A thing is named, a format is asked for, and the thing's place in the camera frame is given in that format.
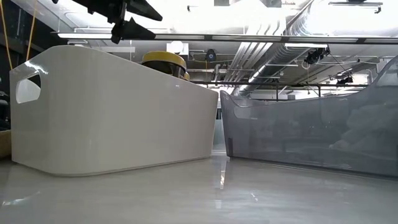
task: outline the ceiling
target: ceiling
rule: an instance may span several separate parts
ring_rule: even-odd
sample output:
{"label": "ceiling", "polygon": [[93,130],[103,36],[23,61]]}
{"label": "ceiling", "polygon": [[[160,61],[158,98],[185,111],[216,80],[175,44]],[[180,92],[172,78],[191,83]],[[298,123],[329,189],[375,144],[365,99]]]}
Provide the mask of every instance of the ceiling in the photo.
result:
{"label": "ceiling", "polygon": [[[35,0],[13,0],[25,11],[33,14]],[[157,34],[251,34],[251,35],[282,35],[289,21],[306,6],[310,0],[282,0],[282,8],[267,8],[260,0],[240,0],[230,6],[214,6],[215,0],[148,0],[148,2],[164,17],[162,22],[152,21],[141,16],[127,14],[137,23]],[[383,2],[382,12],[374,14],[374,9],[356,7],[330,7],[330,1],[314,0],[311,13],[305,18],[306,28],[313,33],[323,32],[327,35],[345,36],[388,36],[398,35],[398,14],[395,13],[396,0],[378,0]],[[37,18],[59,32],[101,32],[109,33],[112,24],[106,18],[94,13],[90,15],[86,8],[72,0],[38,0],[36,5]],[[121,41],[116,45],[108,40],[89,40],[84,42],[87,47],[134,47],[130,52],[113,52],[120,57],[140,62],[142,56],[153,50],[166,50],[166,41]],[[187,42],[190,56],[187,58],[188,69],[194,80],[204,80],[210,71],[219,63],[229,68],[255,70],[263,62],[262,54],[272,54],[269,45],[237,43],[237,42]],[[375,62],[375,57],[395,56],[398,47],[381,45],[330,45],[331,53],[336,56],[327,57],[322,62],[350,62],[357,60]],[[216,63],[205,65],[205,52],[214,49],[218,54]],[[308,70],[302,68],[303,56],[291,61],[298,67],[285,67],[280,82],[325,82],[330,75],[342,71],[339,65],[314,65]],[[345,64],[344,69],[358,66],[358,63]],[[234,81],[247,81],[253,72],[234,72],[239,77]]]}

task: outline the yellow object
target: yellow object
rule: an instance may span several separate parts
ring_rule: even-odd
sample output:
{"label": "yellow object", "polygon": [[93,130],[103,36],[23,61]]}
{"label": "yellow object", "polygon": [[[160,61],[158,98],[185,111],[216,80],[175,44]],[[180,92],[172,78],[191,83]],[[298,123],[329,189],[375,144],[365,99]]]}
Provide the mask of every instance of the yellow object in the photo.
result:
{"label": "yellow object", "polygon": [[187,72],[187,63],[185,63],[184,59],[179,55],[176,55],[171,52],[164,51],[154,51],[146,53],[142,58],[142,63],[146,62],[168,62],[176,64],[184,69],[184,72]]}
{"label": "yellow object", "polygon": [[0,131],[0,159],[11,155],[11,130]]}
{"label": "yellow object", "polygon": [[2,27],[3,27],[3,30],[4,30],[4,38],[6,40],[6,49],[7,49],[8,62],[10,63],[10,70],[12,70],[10,49],[8,47],[7,26],[6,26],[6,21],[4,20],[4,10],[2,8],[2,0],[0,0],[0,10],[1,10]]}
{"label": "yellow object", "polygon": [[33,9],[33,20],[32,20],[32,26],[30,27],[30,36],[29,36],[29,43],[27,46],[26,61],[29,60],[30,45],[32,43],[33,29],[35,27],[35,20],[36,20],[36,6],[37,6],[37,0],[35,1],[35,7]]}
{"label": "yellow object", "polygon": [[189,79],[191,79],[191,76],[190,76],[188,73],[185,73],[185,74],[184,74],[184,79],[185,79],[186,81],[189,81]]}
{"label": "yellow object", "polygon": [[146,53],[142,58],[142,65],[187,81],[190,79],[187,63],[174,53],[163,51]]}

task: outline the ceiling pipe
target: ceiling pipe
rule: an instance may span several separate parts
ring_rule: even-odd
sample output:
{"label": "ceiling pipe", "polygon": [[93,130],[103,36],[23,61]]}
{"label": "ceiling pipe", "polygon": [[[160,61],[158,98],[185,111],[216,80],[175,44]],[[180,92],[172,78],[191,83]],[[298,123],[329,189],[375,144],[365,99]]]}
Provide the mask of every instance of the ceiling pipe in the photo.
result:
{"label": "ceiling pipe", "polygon": [[[279,35],[285,29],[284,20],[278,19],[270,24],[263,24],[258,30],[257,35]],[[268,50],[272,44],[266,42],[253,42],[247,48],[246,53],[238,61],[238,68],[252,68],[262,55]],[[228,81],[240,82],[243,77],[248,75],[247,72],[234,72]]]}
{"label": "ceiling pipe", "polygon": [[[309,2],[304,7],[304,10],[301,12],[294,23],[290,25],[286,29],[285,34],[292,36],[309,36],[313,35],[313,33],[307,30],[307,17],[311,13],[313,1]],[[264,54],[259,63],[256,64],[255,67],[261,67],[266,64],[291,64],[299,58],[301,55],[305,54],[310,48],[302,48],[302,47],[286,47],[284,44],[272,44],[269,50]],[[256,77],[253,77],[254,73],[251,74],[252,82],[267,82],[268,79],[259,79],[259,77],[264,76],[274,76],[277,75],[280,71],[282,71],[285,67],[270,67],[266,66],[265,69],[261,71]],[[244,85],[235,89],[234,95],[247,96],[248,91],[253,91],[259,86],[256,85]]]}
{"label": "ceiling pipe", "polygon": [[[215,71],[214,68],[208,68],[208,69],[189,68],[188,69],[188,72],[214,72],[214,71]],[[225,69],[225,68],[220,68],[220,66],[218,66],[218,73],[227,73],[227,71],[252,72],[252,71],[254,71],[254,69]]]}
{"label": "ceiling pipe", "polygon": [[220,74],[220,64],[216,64],[216,66],[214,67],[214,73],[215,73],[215,77],[214,77],[214,81],[217,82],[218,79],[218,75]]}
{"label": "ceiling pipe", "polygon": [[281,91],[278,92],[278,95],[280,95],[288,86],[285,86]]}
{"label": "ceiling pipe", "polygon": [[289,29],[293,23],[303,14],[305,10],[314,2],[314,0],[309,0],[306,5],[298,12],[288,23],[286,24],[286,30]]}
{"label": "ceiling pipe", "polygon": [[[248,30],[246,31],[246,35],[256,35],[258,34],[262,29],[262,25],[257,25],[257,26],[249,26]],[[233,61],[231,62],[231,65],[229,66],[230,68],[241,68],[239,66],[239,63],[242,61],[242,58],[245,55],[249,55],[250,52],[248,53],[248,48],[252,47],[252,44],[254,43],[249,43],[249,42],[243,42],[239,46],[238,52],[236,53]],[[227,76],[225,77],[226,81],[233,81],[235,75],[237,72],[233,71],[232,73],[228,73]]]}

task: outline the overhead structure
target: overhead structure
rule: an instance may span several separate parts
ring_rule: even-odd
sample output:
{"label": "overhead structure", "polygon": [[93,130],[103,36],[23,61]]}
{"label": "overhead structure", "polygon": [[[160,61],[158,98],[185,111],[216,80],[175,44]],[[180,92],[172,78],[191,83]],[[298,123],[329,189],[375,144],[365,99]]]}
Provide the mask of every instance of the overhead structure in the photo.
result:
{"label": "overhead structure", "polygon": [[[110,40],[111,34],[53,32],[63,39]],[[212,42],[260,42],[279,44],[348,44],[348,45],[398,45],[398,37],[317,37],[281,35],[233,35],[233,34],[158,34],[154,39],[138,40],[181,40]]]}
{"label": "overhead structure", "polygon": [[161,21],[162,16],[146,0],[74,0],[87,7],[88,13],[97,12],[108,18],[108,23],[115,23],[111,31],[111,40],[118,44],[120,40],[128,39],[154,39],[155,34],[137,24],[133,18],[125,21],[126,11]]}
{"label": "overhead structure", "polygon": [[[297,18],[297,20],[290,26],[287,27],[286,34],[289,36],[293,36],[293,38],[297,38],[298,40],[305,40],[305,39],[312,39],[312,34],[307,29],[307,16],[310,14],[312,7],[312,3],[307,6],[307,8],[302,12],[302,14]],[[259,80],[259,77],[269,77],[277,75],[278,72],[282,71],[284,67],[269,67],[266,64],[290,64],[292,63],[297,57],[305,54],[310,48],[309,47],[288,47],[285,44],[331,44],[333,39],[329,39],[324,33],[316,34],[316,39],[313,39],[313,42],[292,42],[290,37],[281,38],[286,40],[285,43],[276,43],[273,44],[270,49],[267,51],[266,54],[262,56],[259,60],[259,63],[255,66],[259,68],[259,71],[256,73],[252,73],[250,77],[250,82],[267,82],[266,80]],[[249,91],[255,90],[258,86],[248,86],[242,85],[235,89],[235,95],[248,95]]]}
{"label": "overhead structure", "polygon": [[329,5],[332,6],[362,6],[362,7],[375,7],[375,14],[379,14],[381,12],[381,6],[383,2],[367,2],[367,0],[347,0],[340,2],[329,2]]}

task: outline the white plastic bin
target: white plastic bin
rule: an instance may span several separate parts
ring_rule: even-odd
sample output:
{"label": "white plastic bin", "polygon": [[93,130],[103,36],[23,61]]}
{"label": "white plastic bin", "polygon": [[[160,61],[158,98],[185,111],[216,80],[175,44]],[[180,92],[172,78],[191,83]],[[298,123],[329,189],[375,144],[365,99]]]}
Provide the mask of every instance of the white plastic bin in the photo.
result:
{"label": "white plastic bin", "polygon": [[[93,175],[211,154],[214,91],[75,46],[48,49],[10,75],[12,160],[20,164]],[[39,94],[26,81],[34,75]]]}

